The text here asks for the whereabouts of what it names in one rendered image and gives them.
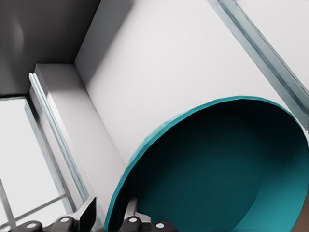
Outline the silver frame crossbar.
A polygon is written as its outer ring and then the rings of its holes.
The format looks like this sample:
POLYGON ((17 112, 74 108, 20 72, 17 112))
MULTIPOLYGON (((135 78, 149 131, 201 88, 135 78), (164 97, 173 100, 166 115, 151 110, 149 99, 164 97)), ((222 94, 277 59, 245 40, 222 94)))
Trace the silver frame crossbar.
POLYGON ((37 206, 28 212, 15 218, 16 224, 21 225, 26 221, 36 220, 43 225, 48 225, 53 222, 57 217, 66 214, 64 203, 67 200, 65 194, 56 197, 47 203, 37 206))

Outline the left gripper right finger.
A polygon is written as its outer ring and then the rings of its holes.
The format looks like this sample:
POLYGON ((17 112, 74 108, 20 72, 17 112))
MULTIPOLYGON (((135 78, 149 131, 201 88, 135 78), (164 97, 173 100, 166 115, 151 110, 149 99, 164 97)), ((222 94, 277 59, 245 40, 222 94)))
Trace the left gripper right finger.
POLYGON ((137 202, 137 198, 130 198, 120 232, 174 232, 174 226, 170 222, 152 222, 150 216, 139 213, 137 202))

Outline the blue plate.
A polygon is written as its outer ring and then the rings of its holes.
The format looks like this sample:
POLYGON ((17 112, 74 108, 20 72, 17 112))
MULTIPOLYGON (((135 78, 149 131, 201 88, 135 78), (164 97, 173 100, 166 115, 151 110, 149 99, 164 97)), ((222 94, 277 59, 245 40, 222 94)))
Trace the blue plate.
POLYGON ((104 226, 118 230, 131 197, 138 211, 182 232, 289 232, 309 186, 309 146, 277 103, 237 96, 159 126, 130 159, 104 226))

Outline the silver frame post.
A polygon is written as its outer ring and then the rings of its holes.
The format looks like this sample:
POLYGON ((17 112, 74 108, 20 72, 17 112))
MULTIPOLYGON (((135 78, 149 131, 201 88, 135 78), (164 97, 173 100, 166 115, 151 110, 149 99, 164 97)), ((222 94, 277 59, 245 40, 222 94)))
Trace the silver frame post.
POLYGON ((207 0, 286 105, 304 123, 309 91, 235 0, 207 0))
POLYGON ((42 85, 39 82, 39 79, 35 73, 29 74, 29 80, 31 83, 32 88, 34 89, 35 95, 38 98, 38 101, 40 103, 40 106, 47 118, 47 121, 51 127, 51 130, 55 136, 55 139, 57 141, 57 144, 61 150, 61 153, 63 155, 63 158, 65 160, 65 163, 68 167, 69 173, 72 176, 74 185, 81 197, 82 202, 84 203, 88 197, 89 193, 86 189, 86 186, 84 184, 84 181, 82 180, 82 177, 79 173, 79 170, 76 166, 75 161, 73 160, 73 157, 71 155, 70 149, 67 145, 67 142, 64 138, 64 135, 59 127, 59 124, 55 118, 55 115, 52 111, 52 108, 48 102, 47 94, 45 94, 42 85))
POLYGON ((7 198, 1 179, 0 179, 0 199, 4 207, 4 211, 7 216, 9 226, 11 229, 14 229, 16 227, 16 221, 13 216, 13 212, 11 210, 11 207, 10 207, 10 204, 9 204, 9 201, 8 201, 8 198, 7 198))
POLYGON ((74 212, 76 210, 76 205, 72 199, 72 196, 69 192, 68 186, 65 182, 65 179, 60 171, 60 168, 56 162, 54 153, 51 149, 50 143, 47 140, 46 133, 44 132, 42 125, 39 120, 38 112, 35 108, 35 105, 30 98, 30 95, 26 95, 25 100, 25 111, 29 119, 30 125, 34 131, 36 140, 38 141, 40 150, 48 167, 48 170, 51 174, 51 177, 54 181, 56 189, 60 195, 65 195, 62 199, 64 208, 67 213, 74 212))

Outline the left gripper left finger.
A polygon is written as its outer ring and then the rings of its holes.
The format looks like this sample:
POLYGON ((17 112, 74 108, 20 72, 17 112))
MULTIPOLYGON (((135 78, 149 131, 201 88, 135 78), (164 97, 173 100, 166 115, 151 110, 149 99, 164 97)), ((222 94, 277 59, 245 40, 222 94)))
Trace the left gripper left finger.
POLYGON ((74 213, 58 217, 48 226, 31 220, 18 225, 14 232, 90 232, 97 216, 97 198, 89 197, 74 213))

